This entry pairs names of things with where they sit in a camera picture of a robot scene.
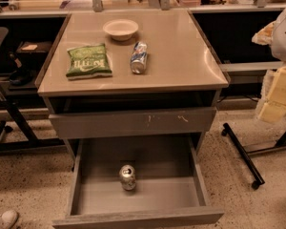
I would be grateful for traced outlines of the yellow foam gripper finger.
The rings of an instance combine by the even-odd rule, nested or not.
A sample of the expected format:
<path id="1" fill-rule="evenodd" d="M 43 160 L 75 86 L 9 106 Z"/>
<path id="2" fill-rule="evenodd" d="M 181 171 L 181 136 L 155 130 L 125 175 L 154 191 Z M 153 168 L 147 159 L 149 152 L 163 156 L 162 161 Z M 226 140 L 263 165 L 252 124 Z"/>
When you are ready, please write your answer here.
<path id="1" fill-rule="evenodd" d="M 274 22 L 269 23 L 252 37 L 252 42 L 258 45 L 271 45 Z"/>
<path id="2" fill-rule="evenodd" d="M 259 120 L 274 123 L 286 115 L 286 64 L 268 70 L 263 78 L 261 99 L 256 105 Z"/>

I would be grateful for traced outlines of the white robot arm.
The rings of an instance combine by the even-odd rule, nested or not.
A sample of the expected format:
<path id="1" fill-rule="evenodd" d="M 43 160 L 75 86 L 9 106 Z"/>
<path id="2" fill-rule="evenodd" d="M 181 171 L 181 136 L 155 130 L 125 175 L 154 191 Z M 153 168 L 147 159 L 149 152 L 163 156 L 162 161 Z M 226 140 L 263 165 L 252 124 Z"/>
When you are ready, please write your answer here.
<path id="1" fill-rule="evenodd" d="M 252 41 L 259 45 L 269 45 L 272 56 L 283 62 L 275 72 L 266 72 L 261 99 L 255 109 L 258 119 L 274 123 L 286 114 L 286 8 L 276 21 L 257 32 Z"/>

